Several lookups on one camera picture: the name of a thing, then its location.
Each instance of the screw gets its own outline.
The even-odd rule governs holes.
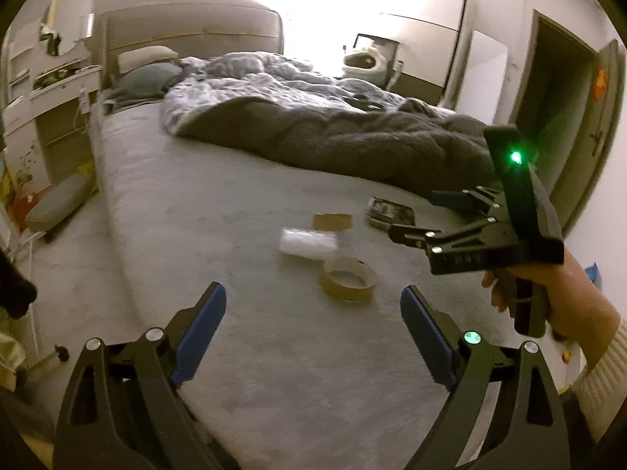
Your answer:
[[[540,350],[540,348],[538,348],[538,345],[536,345],[533,341],[527,341],[524,348],[529,353],[538,353],[538,350]]]
[[[146,332],[146,339],[155,342],[159,341],[163,337],[163,331],[160,328],[151,328]]]
[[[85,344],[85,348],[87,348],[87,350],[89,351],[98,350],[99,347],[100,347],[100,339],[98,338],[90,339]]]

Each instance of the white package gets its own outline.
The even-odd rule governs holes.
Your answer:
[[[325,260],[337,252],[337,236],[328,231],[283,228],[279,250],[314,260]]]

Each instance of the white bag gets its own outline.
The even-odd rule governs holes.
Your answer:
[[[362,69],[360,67],[350,67],[346,65],[347,59],[354,58],[355,56],[361,56],[367,54],[374,58],[374,65],[369,69]],[[388,60],[383,56],[379,50],[375,47],[365,47],[363,49],[356,49],[353,52],[344,56],[344,65],[342,66],[344,71],[344,78],[356,78],[358,80],[369,81],[375,85],[381,85],[388,74]]]

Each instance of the cardboard piece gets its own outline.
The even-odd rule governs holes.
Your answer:
[[[352,228],[351,213],[316,213],[313,229],[318,231],[344,231]]]

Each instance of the white wardrobe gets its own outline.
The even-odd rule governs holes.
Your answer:
[[[393,91],[451,107],[468,52],[473,0],[357,0],[359,33],[397,40],[402,75]]]

